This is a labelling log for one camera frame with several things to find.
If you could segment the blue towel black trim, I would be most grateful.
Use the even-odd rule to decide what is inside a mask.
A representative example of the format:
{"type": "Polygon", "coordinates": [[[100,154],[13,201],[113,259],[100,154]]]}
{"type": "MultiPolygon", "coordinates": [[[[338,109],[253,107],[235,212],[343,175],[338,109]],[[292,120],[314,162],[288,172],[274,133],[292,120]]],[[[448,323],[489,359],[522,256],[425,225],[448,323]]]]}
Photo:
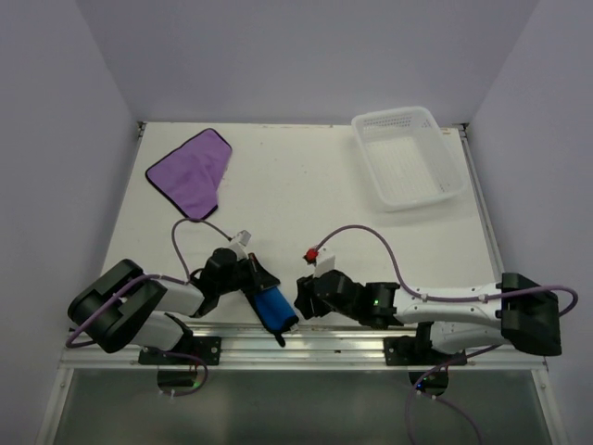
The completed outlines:
{"type": "Polygon", "coordinates": [[[250,303],[263,328],[284,348],[284,334],[297,327],[299,318],[280,289],[273,287],[259,292],[250,303]]]}

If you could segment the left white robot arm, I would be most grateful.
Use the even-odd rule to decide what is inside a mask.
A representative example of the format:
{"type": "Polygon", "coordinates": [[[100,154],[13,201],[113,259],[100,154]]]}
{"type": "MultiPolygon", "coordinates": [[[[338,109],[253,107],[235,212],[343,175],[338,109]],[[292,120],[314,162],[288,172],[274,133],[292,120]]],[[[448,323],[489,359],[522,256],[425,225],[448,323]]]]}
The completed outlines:
{"type": "Polygon", "coordinates": [[[180,318],[201,318],[234,292],[242,294],[264,328],[280,338],[293,318],[280,284],[254,254],[238,247],[215,249],[204,266],[185,279],[146,273],[124,259],[71,302],[67,315],[75,330],[66,346],[82,347],[78,337],[85,334],[106,353],[136,345],[159,350],[171,363],[183,363],[192,355],[193,342],[180,318]]]}

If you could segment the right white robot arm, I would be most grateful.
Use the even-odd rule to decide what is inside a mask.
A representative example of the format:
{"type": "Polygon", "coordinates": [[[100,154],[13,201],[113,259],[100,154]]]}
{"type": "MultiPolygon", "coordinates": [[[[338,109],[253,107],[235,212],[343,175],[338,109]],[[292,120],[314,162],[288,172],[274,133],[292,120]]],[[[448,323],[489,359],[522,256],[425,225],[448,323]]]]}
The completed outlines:
{"type": "Polygon", "coordinates": [[[357,283],[337,270],[301,277],[296,286],[295,306],[305,319],[336,312],[375,330],[416,325],[412,351],[423,363],[499,344],[536,356],[561,355],[556,294],[518,273],[473,288],[463,302],[451,294],[409,292],[397,282],[357,283]]]}

